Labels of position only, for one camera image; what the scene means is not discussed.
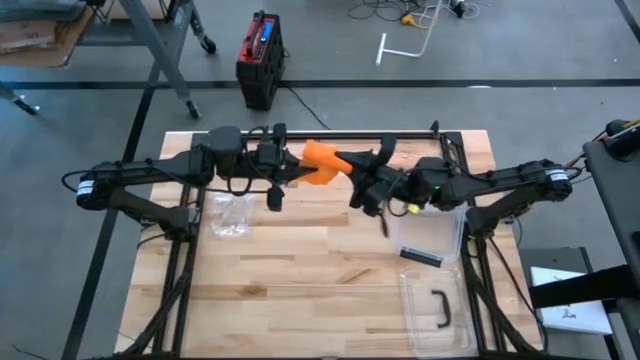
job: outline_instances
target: clear plastic bag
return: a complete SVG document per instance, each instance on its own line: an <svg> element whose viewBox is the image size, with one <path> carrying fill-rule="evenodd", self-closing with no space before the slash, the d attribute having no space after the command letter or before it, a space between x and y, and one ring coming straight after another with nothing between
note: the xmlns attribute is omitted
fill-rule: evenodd
<svg viewBox="0 0 640 360"><path fill-rule="evenodd" d="M242 236L249 232L253 195L215 194L211 205L211 228L218 236Z"/></svg>

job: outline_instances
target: clear plastic lid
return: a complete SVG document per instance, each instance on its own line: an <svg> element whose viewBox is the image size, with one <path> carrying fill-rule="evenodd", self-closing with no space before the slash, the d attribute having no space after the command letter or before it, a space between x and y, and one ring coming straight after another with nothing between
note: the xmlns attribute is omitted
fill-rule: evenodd
<svg viewBox="0 0 640 360"><path fill-rule="evenodd" d="M401 274L405 321L417 358L477 353L463 284L457 269L424 267Z"/></svg>
<svg viewBox="0 0 640 360"><path fill-rule="evenodd" d="M391 241L402 250L429 257L438 262L453 262L460 256L466 206L440 211L426 205L417 214L395 218Z"/></svg>

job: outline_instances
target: gray floor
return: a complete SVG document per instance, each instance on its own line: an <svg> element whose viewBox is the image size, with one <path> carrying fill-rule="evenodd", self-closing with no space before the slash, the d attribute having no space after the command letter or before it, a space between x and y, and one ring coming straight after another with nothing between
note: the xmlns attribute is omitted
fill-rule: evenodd
<svg viewBox="0 0 640 360"><path fill-rule="evenodd" d="M373 66L379 35L408 47L416 32L375 19L350 20L352 1L198 2L220 53L188 38L182 69L190 80L229 80L250 14L277 11L292 54L289 79L587 79L640 77L640 45L613 1L489 0L479 18L443 18L423 59L385 57ZM630 8L640 14L640 6ZM145 49L78 49L63 70L0 68L12 81L144 80ZM440 120L448 129L488 129L498 166L550 158L564 162L612 119L637 118L640 88L301 89L334 129L416 129ZM32 118L0 101L0 358L28 359L10 344L58 358L95 246L102 213L83 211L61 174L122 156L141 91L29 91L42 106ZM153 99L138 157L157 156L168 130L249 128L285 121L320 129L292 94L280 91L268 113L245 109L237 90L194 91L204 114L188 118L169 90ZM523 248L586 246L596 269L624 258L590 182L560 204L522 218ZM135 257L138 226L121 217L109 249L82 357L113 349ZM553 333L554 354L607 358L599 337Z"/></svg>

